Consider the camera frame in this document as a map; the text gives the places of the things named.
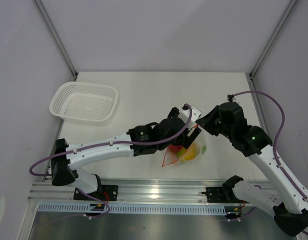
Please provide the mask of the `yellow green toy mango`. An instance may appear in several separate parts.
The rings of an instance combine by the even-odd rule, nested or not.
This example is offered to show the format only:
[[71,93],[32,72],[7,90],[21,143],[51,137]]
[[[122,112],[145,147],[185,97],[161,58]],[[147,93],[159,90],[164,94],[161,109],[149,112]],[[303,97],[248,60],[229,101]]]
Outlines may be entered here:
[[195,159],[199,155],[199,148],[196,143],[192,143],[187,149],[184,147],[176,154],[177,159],[186,162]]

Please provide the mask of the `red toy tomato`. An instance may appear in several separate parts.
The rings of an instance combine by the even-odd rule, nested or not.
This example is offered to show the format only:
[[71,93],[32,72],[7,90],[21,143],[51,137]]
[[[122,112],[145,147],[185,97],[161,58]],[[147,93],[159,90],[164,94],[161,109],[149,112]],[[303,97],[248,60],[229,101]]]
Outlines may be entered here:
[[181,145],[169,145],[167,150],[174,153],[174,154],[177,154],[183,147]]

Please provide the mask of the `clear red zip bag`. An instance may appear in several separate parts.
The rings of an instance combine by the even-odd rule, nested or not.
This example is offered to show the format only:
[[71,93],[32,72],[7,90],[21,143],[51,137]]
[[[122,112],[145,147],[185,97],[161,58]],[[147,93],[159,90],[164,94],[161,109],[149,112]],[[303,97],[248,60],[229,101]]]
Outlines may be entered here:
[[187,149],[181,146],[169,145],[161,166],[166,167],[174,164],[184,165],[190,162],[198,162],[206,150],[206,138],[203,133],[200,133]]

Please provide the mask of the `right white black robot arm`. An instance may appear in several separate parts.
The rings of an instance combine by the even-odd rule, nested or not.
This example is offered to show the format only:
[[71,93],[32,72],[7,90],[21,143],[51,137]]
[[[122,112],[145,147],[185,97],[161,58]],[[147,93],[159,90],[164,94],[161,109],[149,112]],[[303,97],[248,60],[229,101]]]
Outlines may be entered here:
[[270,215],[290,237],[308,227],[308,190],[281,159],[266,132],[247,123],[237,102],[217,105],[196,123],[212,136],[225,136],[236,150],[258,167],[276,190],[276,194],[272,194],[233,176],[223,183],[222,196],[226,201],[239,199],[254,205]]

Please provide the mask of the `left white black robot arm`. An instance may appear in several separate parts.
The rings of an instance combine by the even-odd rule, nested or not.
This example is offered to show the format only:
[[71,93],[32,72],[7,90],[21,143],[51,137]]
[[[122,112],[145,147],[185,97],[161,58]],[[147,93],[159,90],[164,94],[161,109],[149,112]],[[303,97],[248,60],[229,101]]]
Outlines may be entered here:
[[54,143],[51,159],[53,186],[72,185],[82,190],[91,200],[102,196],[101,179],[84,166],[116,158],[152,155],[168,146],[189,148],[201,130],[195,127],[201,111],[195,106],[184,105],[182,110],[172,108],[161,122],[138,125],[127,132],[94,143],[69,144],[64,138]]

